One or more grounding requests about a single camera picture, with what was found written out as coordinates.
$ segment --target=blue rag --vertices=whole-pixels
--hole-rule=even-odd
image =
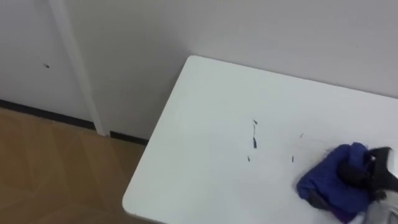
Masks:
[[[345,223],[359,212],[365,212],[371,203],[367,191],[343,183],[337,176],[337,167],[340,162],[347,160],[350,165],[366,170],[363,164],[366,151],[366,147],[357,142],[351,146],[338,146],[300,179],[296,186],[300,198],[306,200],[310,191],[316,191],[331,207],[333,214]]]

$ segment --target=parquet floor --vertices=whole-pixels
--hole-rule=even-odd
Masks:
[[[122,197],[144,147],[0,109],[0,223],[148,222]]]

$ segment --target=white table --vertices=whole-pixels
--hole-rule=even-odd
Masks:
[[[398,149],[398,100],[192,56],[123,207],[168,224],[337,223],[295,184],[354,141]]]

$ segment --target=baseboard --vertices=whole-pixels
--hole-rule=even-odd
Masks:
[[[0,100],[0,108],[16,111],[16,112],[20,112],[20,113],[30,114],[30,115],[33,115],[36,117],[50,119],[53,121],[58,121],[58,122],[66,123],[66,124],[71,124],[71,125],[82,127],[82,128],[95,130],[94,123],[91,121],[86,121],[83,119],[74,118],[71,116],[63,115],[63,114],[49,112],[49,111],[33,108],[30,106],[20,105],[18,103],[12,103],[12,102],[6,101],[6,100]]]
[[[114,131],[111,131],[111,138],[128,141],[128,142],[133,142],[133,143],[140,144],[143,146],[148,145],[148,142],[149,142],[149,140],[146,140],[146,139],[137,138],[137,137],[130,136],[127,134],[121,134],[121,133],[117,133]]]
[[[45,111],[42,109],[33,108],[30,106],[20,105],[18,103],[13,103],[13,102],[6,101],[6,100],[0,100],[0,108],[16,111],[16,112],[20,112],[20,113],[30,114],[30,115],[33,115],[36,117],[50,119],[52,121],[58,121],[61,123],[70,124],[70,125],[78,126],[81,128],[95,130],[94,123],[91,121],[86,121],[83,119],[74,118],[71,116],[63,115],[63,114],[49,112],[49,111]],[[110,135],[111,135],[111,138],[114,138],[114,139],[133,142],[133,143],[144,145],[144,146],[146,146],[149,141],[146,139],[129,136],[127,134],[117,133],[114,131],[111,131]]]

